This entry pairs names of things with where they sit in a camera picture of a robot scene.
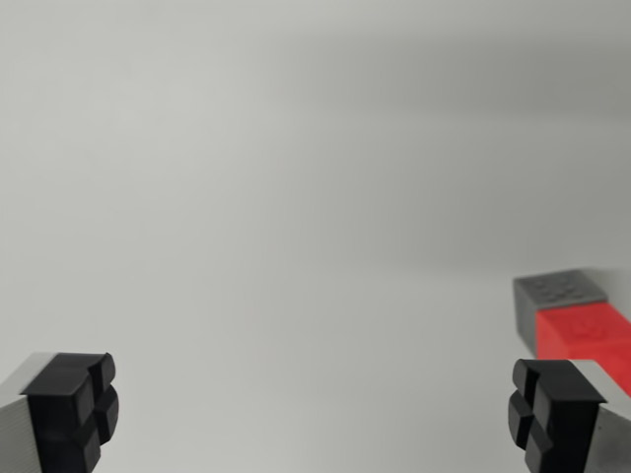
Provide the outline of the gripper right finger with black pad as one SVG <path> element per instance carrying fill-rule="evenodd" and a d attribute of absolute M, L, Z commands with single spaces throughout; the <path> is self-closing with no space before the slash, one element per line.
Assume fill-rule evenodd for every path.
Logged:
<path fill-rule="evenodd" d="M 594 361 L 519 359 L 513 442 L 537 473 L 628 472 L 630 395 Z"/>

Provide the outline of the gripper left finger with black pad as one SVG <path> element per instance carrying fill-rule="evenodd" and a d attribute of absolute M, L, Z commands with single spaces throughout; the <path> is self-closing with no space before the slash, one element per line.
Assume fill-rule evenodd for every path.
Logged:
<path fill-rule="evenodd" d="M 1 383 L 1 471 L 88 473 L 114 435 L 109 353 L 34 353 Z"/>

